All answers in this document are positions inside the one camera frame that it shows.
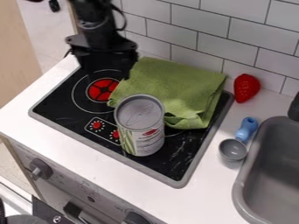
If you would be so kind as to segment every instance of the floor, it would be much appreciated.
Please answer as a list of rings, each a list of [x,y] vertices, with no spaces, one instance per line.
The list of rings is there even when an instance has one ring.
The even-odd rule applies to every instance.
[[[59,0],[60,11],[55,13],[50,10],[48,0],[41,3],[17,0],[17,3],[44,74],[63,59],[69,49],[65,38],[74,34],[67,0]]]
[[[22,188],[29,194],[35,194],[16,161],[6,149],[4,143],[0,143],[0,176]]]
[[[63,59],[68,45],[64,39],[73,35],[73,26],[67,10],[66,0],[59,0],[61,10],[53,13],[48,1],[32,3],[17,0],[26,29],[43,74]],[[16,161],[0,140],[0,176],[28,193],[34,191],[20,171]]]

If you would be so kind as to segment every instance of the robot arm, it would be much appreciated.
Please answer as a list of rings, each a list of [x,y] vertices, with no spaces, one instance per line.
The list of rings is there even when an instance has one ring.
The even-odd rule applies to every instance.
[[[122,77],[137,62],[136,43],[118,34],[126,26],[116,27],[113,11],[122,12],[111,0],[69,0],[79,19],[80,34],[66,38],[81,67],[93,74],[101,69],[118,69]]]

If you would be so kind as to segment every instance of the small bowl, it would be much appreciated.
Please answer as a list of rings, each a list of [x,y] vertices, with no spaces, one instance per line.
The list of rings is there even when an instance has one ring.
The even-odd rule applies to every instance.
[[[219,152],[226,161],[235,163],[247,156],[247,147],[236,139],[227,139],[219,145]]]

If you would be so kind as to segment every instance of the stove knob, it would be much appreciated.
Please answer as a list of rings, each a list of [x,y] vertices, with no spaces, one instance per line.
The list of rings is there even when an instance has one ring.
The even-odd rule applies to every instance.
[[[144,219],[140,214],[130,212],[122,224],[150,224],[150,222]]]
[[[38,178],[49,179],[53,175],[51,166],[39,158],[34,158],[29,164],[29,168],[32,171],[31,177],[33,180]]]
[[[93,128],[94,128],[94,130],[100,129],[101,128],[101,122],[94,122]]]
[[[114,130],[112,136],[115,139],[119,139],[120,138],[120,132],[118,130]]]

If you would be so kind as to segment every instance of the can lid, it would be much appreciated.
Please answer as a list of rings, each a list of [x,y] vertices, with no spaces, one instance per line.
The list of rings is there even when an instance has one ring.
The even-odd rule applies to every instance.
[[[130,130],[146,130],[163,119],[162,103],[146,94],[133,95],[123,100],[115,111],[115,120]]]

